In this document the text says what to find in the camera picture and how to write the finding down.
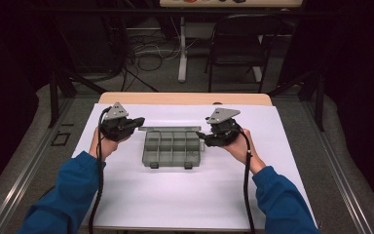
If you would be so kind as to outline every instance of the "person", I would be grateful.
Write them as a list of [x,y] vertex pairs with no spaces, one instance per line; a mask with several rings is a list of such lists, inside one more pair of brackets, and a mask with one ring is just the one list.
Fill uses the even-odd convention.
[[[18,233],[77,233],[98,189],[97,131],[95,128],[88,153],[83,151],[61,166],[55,189],[29,208]],[[266,233],[319,233],[296,186],[285,176],[278,175],[273,167],[266,166],[257,154],[250,131],[243,131],[250,143],[249,169],[257,186],[257,205],[266,215]],[[125,140],[116,142],[103,138],[102,161]],[[222,148],[245,163],[247,145],[242,135]]]

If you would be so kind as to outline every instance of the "black chair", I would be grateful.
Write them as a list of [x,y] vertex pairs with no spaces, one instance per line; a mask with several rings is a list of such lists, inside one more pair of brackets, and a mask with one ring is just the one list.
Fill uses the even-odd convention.
[[248,71],[253,66],[259,66],[262,69],[258,89],[260,93],[272,42],[281,30],[281,25],[281,19],[271,15],[231,15],[219,20],[213,29],[206,62],[205,72],[210,67],[208,92],[211,92],[213,66],[248,67]]

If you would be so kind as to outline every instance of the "blue sleeve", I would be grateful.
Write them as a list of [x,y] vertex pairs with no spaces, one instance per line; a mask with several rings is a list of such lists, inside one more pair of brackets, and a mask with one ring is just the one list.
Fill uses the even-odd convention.
[[18,233],[77,233],[97,189],[97,161],[83,151],[60,167],[56,187],[29,208]]
[[319,233],[305,200],[290,180],[266,167],[253,181],[257,205],[266,215],[266,233]]

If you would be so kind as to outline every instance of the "desk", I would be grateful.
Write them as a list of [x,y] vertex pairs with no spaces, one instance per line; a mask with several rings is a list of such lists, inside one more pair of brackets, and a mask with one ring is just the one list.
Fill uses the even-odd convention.
[[[226,0],[225,2],[220,2],[219,0],[197,0],[193,3],[188,3],[184,0],[160,0],[160,6],[168,8],[299,8],[302,3],[303,0],[246,0],[243,3],[236,3],[233,0]],[[178,82],[180,83],[186,81],[187,52],[185,30],[186,24],[184,17],[182,17],[180,22],[180,66],[178,70]],[[253,67],[253,72],[256,77],[261,77],[259,68]]]
[[[150,94],[105,93],[93,108],[73,157],[88,150],[99,114],[119,101],[130,118],[145,117],[144,126],[202,126],[205,117],[222,102],[242,113],[235,119],[253,132],[260,155],[279,174],[298,187],[309,205],[291,154],[281,119],[270,99],[259,94]],[[192,170],[150,169],[142,164],[145,132],[135,131],[107,160],[104,192],[93,225],[126,230],[246,231],[243,169],[229,153],[207,147],[202,162]],[[255,227],[264,228],[265,216],[257,208],[255,186],[249,185]],[[88,223],[88,216],[83,225]]]

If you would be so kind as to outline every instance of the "gray carpet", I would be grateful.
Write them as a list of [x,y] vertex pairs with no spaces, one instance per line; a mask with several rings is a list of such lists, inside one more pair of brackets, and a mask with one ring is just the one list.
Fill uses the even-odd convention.
[[[148,84],[154,86],[160,92],[206,92],[207,75],[204,74],[206,64],[206,43],[195,42],[189,50],[187,82],[177,82],[178,59],[163,59],[159,69],[154,71],[143,71],[135,65],[128,65],[128,69],[139,75]],[[282,57],[285,54],[287,44],[280,41],[275,44],[273,58],[268,69],[266,84],[263,89],[268,92],[275,87],[281,69]],[[158,64],[157,58],[142,60],[142,64],[155,67]],[[242,81],[252,79],[251,73],[244,74],[242,70],[230,70],[226,72],[216,71],[217,79],[214,89],[226,90],[228,92],[254,93],[255,89],[249,85],[242,85]],[[228,84],[231,77],[237,78],[237,84]],[[129,92],[150,92],[151,90],[139,81],[131,83],[128,77],[125,89]],[[123,84],[123,77],[117,76],[113,79],[98,82],[98,85],[109,91],[120,91]],[[14,209],[14,213],[7,218],[1,230],[4,233],[14,233],[19,228],[26,209],[54,184],[55,176],[59,166],[72,154],[76,143],[79,140],[82,130],[91,113],[92,106],[97,102],[99,95],[81,84],[75,84],[78,96],[73,99],[69,109],[63,112],[63,118],[56,127],[58,138],[52,137],[47,140],[48,146],[43,152],[43,160],[37,167],[36,174],[30,181],[22,199]],[[17,182],[18,176],[31,158],[44,135],[48,132],[50,109],[49,89],[44,87],[38,92],[40,107],[35,116],[28,133],[25,135],[19,149],[6,171],[0,177],[0,208],[8,194]],[[358,233],[347,205],[341,196],[341,192],[335,182],[329,165],[326,161],[326,150],[323,148],[315,125],[312,124],[309,112],[306,110],[306,103],[301,103],[295,97],[295,92],[290,90],[286,96],[273,98],[274,105],[278,108],[282,119],[297,167],[303,179],[307,194],[309,196],[313,212],[319,224],[321,233]],[[343,132],[341,131],[334,103],[325,99],[324,124],[326,135],[341,162],[344,173],[355,192],[363,212],[367,217],[374,233],[374,194],[369,188],[366,180],[360,171],[355,167],[349,152],[345,146]],[[51,146],[51,143],[62,144],[69,136],[65,145]],[[115,233],[114,231],[99,231],[99,233]]]

